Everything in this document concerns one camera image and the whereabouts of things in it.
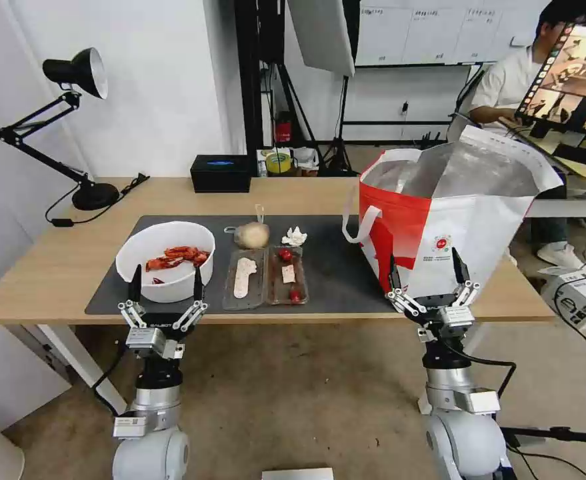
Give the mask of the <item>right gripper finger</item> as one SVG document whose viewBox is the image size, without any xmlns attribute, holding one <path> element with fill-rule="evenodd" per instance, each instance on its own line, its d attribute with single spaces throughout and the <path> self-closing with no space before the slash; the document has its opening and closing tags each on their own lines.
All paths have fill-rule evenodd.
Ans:
<svg viewBox="0 0 586 480">
<path fill-rule="evenodd" d="M 452 248 L 452 260 L 457 288 L 452 294 L 453 300 L 448 307 L 468 307 L 475 301 L 481 285 L 471 281 L 467 264 L 455 247 Z"/>
<path fill-rule="evenodd" d="M 404 314 L 412 321 L 422 320 L 424 306 L 408 295 L 404 288 L 402 288 L 399 271 L 393 254 L 390 255 L 388 280 L 390 290 L 385 294 L 385 297 L 392 304 L 396 312 Z"/>
</svg>

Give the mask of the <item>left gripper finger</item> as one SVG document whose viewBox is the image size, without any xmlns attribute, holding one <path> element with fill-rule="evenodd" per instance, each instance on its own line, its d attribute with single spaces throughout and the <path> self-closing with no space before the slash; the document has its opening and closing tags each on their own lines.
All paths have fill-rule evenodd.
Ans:
<svg viewBox="0 0 586 480">
<path fill-rule="evenodd" d="M 128 283 L 127 299 L 120 302 L 117 308 L 124 318 L 126 324 L 131 329 L 146 328 L 147 324 L 143 320 L 146 313 L 144 307 L 140 304 L 141 287 L 142 287 L 142 265 L 138 264 L 133 274 L 132 280 Z"/>
<path fill-rule="evenodd" d="M 208 304 L 204 302 L 204 284 L 200 266 L 195 267 L 193 298 L 195 299 L 193 304 L 174 322 L 174 330 L 188 331 L 198 324 L 208 309 Z"/>
</svg>

